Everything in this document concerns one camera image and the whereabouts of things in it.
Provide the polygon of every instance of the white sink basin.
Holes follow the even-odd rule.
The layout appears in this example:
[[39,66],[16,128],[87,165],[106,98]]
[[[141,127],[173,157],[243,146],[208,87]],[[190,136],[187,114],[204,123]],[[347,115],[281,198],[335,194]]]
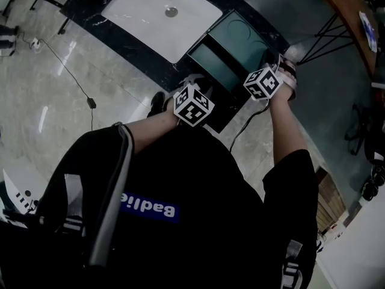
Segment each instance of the white sink basin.
[[222,12],[206,0],[112,0],[102,16],[177,63]]

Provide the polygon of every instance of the black and white cube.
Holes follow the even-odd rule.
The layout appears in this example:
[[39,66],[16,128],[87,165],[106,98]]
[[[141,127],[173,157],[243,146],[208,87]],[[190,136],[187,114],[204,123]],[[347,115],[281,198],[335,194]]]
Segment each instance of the black and white cube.
[[271,99],[282,81],[270,67],[250,73],[243,84],[247,91],[257,100]]
[[174,95],[174,114],[190,126],[196,126],[213,108],[214,103],[191,84]]

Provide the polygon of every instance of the black t-shirt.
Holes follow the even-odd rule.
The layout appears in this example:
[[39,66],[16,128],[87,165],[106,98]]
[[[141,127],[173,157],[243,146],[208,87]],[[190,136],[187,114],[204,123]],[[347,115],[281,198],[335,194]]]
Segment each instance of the black t-shirt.
[[[116,126],[83,135],[56,169],[37,212],[65,217],[64,174],[80,175],[84,222],[93,232],[121,142]],[[318,193],[309,153],[287,156],[263,183],[265,203],[203,128],[180,127],[160,138],[131,162],[108,262],[111,286],[280,288],[286,249],[295,240],[303,245],[296,262],[306,288]]]

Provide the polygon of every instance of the wooden table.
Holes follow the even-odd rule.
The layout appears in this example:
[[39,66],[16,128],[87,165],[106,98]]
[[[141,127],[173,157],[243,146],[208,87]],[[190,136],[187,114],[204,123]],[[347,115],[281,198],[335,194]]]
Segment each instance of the wooden table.
[[[333,8],[336,15],[342,21],[346,30],[349,33],[348,36],[342,36],[345,38],[351,38],[360,56],[365,64],[365,68],[370,78],[374,75],[376,53],[369,49],[368,40],[366,38],[365,31],[363,29],[361,19],[359,17],[359,11],[365,13],[375,31],[376,39],[378,39],[378,25],[374,19],[373,12],[366,5],[364,0],[326,0]],[[316,34],[318,37],[322,37],[322,33]]]

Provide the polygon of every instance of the black shoe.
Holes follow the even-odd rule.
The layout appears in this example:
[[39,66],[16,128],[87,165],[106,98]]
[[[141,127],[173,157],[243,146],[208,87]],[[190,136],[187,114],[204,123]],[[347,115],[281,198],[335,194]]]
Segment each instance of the black shoe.
[[157,94],[154,95],[154,97],[151,100],[151,111],[147,115],[147,117],[152,117],[163,111],[163,103],[164,103],[165,97],[166,96],[164,92],[157,92]]

